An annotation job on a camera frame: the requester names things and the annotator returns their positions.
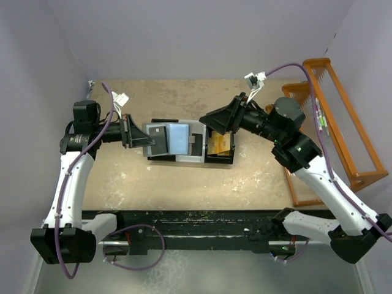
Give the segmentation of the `black credit card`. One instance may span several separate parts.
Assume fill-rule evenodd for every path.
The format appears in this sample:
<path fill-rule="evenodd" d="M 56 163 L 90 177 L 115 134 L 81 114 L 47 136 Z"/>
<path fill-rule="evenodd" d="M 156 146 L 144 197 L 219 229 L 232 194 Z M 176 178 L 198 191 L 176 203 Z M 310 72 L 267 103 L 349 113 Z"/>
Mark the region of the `black credit card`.
<path fill-rule="evenodd" d="M 168 153 L 167 130 L 165 126 L 150 127 L 149 135 L 156 142 L 155 145 L 151 145 L 152 156 L 160 156 Z"/>

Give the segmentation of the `grey card holder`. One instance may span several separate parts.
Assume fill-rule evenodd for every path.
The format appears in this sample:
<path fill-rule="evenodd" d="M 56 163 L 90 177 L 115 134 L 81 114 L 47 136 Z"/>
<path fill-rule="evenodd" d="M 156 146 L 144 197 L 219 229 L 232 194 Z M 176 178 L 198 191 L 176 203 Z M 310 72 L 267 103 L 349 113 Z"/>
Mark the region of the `grey card holder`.
<path fill-rule="evenodd" d="M 190 155 L 190 124 L 181 122 L 151 122 L 142 129 L 154 144 L 143 147 L 144 157 Z"/>

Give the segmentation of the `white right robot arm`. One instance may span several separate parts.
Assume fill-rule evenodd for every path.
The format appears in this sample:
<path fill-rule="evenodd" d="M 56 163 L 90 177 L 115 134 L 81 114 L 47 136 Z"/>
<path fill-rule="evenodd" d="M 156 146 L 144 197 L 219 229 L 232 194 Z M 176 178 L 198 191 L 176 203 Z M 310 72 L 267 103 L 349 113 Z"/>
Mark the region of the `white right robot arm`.
<path fill-rule="evenodd" d="M 338 177 L 318 145 L 300 131 L 305 118 L 292 98 L 278 98 L 266 113 L 240 94 L 199 121 L 222 135 L 244 129 L 273 142 L 276 161 L 309 186 L 334 216 L 324 219 L 285 208 L 273 218 L 276 238 L 303 236 L 329 245 L 345 262 L 356 264 L 380 237 L 388 237 L 391 217 L 368 207 Z"/>

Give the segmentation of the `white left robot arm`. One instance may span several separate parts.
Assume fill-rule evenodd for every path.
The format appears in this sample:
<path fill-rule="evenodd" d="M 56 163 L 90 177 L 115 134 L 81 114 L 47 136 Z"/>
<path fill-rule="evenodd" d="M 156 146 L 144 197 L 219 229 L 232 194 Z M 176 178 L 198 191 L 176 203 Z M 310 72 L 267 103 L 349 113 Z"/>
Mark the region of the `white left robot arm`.
<path fill-rule="evenodd" d="M 151 146 L 155 141 L 143 132 L 131 115 L 121 112 L 122 102 L 113 102 L 105 119 L 93 100 L 73 105 L 73 121 L 60 141 L 61 170 L 53 203 L 41 228 L 31 232 L 31 243 L 49 265 L 89 263 L 97 244 L 106 236 L 119 240 L 125 223 L 113 213 L 96 215 L 82 222 L 82 206 L 89 173 L 103 143 L 120 142 L 124 148 Z"/>

